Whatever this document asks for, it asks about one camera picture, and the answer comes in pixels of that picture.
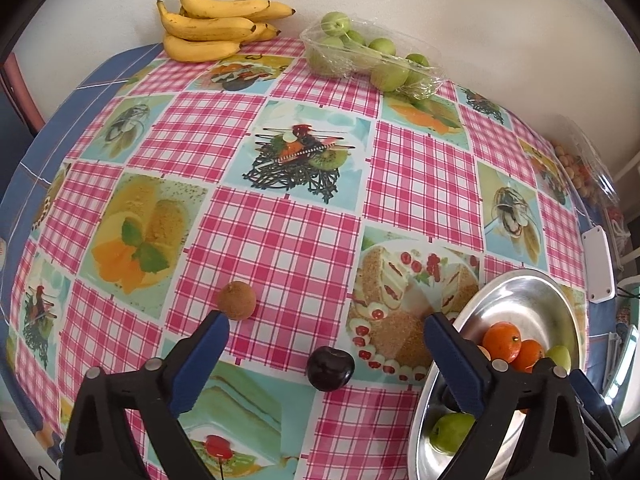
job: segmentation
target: pink checkered tablecloth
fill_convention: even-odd
[[[303,54],[290,38],[217,63],[161,54],[68,152],[18,266],[9,336],[56,445],[89,367],[165,356],[233,280],[257,309],[231,322],[210,395],[180,419],[216,478],[205,433],[234,450],[226,478],[407,478],[422,320],[455,318],[508,270],[552,276],[586,330],[576,213],[545,139],[451,81],[417,105],[366,78],[317,78]],[[505,197],[537,244],[506,231]],[[31,322],[43,305],[52,316]],[[324,345],[356,361],[332,393],[305,377]]]

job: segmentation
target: tangerine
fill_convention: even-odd
[[[533,365],[545,356],[542,345],[535,339],[525,339],[520,345],[520,352],[513,360],[513,366],[519,372],[531,373]]]
[[[511,363],[520,352],[520,330],[513,323],[500,321],[489,327],[482,338],[482,346],[491,359],[502,359]]]

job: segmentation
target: bag of green apples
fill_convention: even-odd
[[[381,92],[412,99],[436,93],[446,76],[431,45],[374,22],[329,12],[300,34],[311,72],[323,77],[365,74]]]

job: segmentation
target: yellow banana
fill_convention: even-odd
[[[248,38],[242,40],[242,44],[253,43],[254,41],[268,41],[275,38],[280,31],[269,23],[256,23],[255,30]]]
[[[164,34],[164,51],[171,59],[187,63],[217,61],[240,50],[237,41],[186,41],[168,32]]]
[[[166,10],[162,0],[157,1],[162,26],[172,36],[190,41],[241,41],[256,29],[246,18],[214,18],[194,20]]]
[[[259,10],[255,14],[247,16],[252,22],[266,22],[267,20],[280,20],[296,13],[296,9],[292,9],[288,5],[274,2],[271,0],[269,7]]]
[[[268,0],[180,0],[192,18],[235,18],[269,7]]]

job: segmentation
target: silver oval tray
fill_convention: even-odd
[[[466,339],[480,343],[484,332],[498,321],[518,327],[522,339],[535,339],[545,349],[564,345],[572,368],[583,362],[575,316],[556,282],[536,270],[512,270],[485,285],[462,310],[454,327]],[[411,426],[408,469],[411,480],[436,480],[451,458],[429,444],[436,421],[450,411],[440,397],[445,383],[438,367],[431,365]],[[501,478],[511,459],[525,415],[514,412],[511,425],[487,479]]]

